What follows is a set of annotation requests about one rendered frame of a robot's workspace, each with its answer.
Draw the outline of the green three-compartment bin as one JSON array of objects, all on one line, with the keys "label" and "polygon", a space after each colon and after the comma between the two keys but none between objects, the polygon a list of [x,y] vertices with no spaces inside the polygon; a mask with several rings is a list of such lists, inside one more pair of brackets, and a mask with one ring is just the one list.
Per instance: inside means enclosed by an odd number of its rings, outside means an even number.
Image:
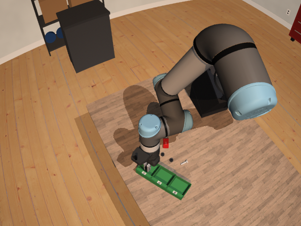
[{"label": "green three-compartment bin", "polygon": [[135,171],[143,178],[147,179],[179,200],[182,200],[191,187],[191,183],[180,178],[159,164],[157,164],[155,167],[151,166],[151,170],[149,172],[147,172],[147,169],[144,170],[143,164],[138,166]]}]

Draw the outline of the red 9 v battery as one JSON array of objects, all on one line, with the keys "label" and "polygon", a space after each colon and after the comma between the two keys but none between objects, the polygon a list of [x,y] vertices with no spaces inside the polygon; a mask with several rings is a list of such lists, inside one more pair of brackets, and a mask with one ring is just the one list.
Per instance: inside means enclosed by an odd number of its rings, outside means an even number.
[{"label": "red 9 v battery", "polygon": [[163,139],[163,148],[169,148],[169,140],[168,138]]}]

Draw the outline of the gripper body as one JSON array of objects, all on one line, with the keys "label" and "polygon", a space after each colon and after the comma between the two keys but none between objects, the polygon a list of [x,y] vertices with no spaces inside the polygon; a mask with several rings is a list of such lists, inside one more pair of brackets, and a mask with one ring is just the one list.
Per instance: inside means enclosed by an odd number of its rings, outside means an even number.
[{"label": "gripper body", "polygon": [[140,143],[131,156],[131,160],[137,163],[139,166],[148,163],[155,167],[160,162],[160,142],[155,147],[145,147]]}]

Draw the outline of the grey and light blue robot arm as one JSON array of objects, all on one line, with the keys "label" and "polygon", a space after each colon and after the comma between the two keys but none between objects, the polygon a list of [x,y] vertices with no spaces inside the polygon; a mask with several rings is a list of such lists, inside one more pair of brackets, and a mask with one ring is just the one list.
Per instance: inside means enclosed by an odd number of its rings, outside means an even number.
[{"label": "grey and light blue robot arm", "polygon": [[203,29],[193,46],[168,72],[153,79],[163,116],[142,116],[138,123],[140,142],[155,147],[160,139],[193,127],[189,110],[183,110],[178,93],[214,66],[214,83],[225,95],[235,120],[262,116],[277,104],[268,72],[251,36],[231,24]]}]

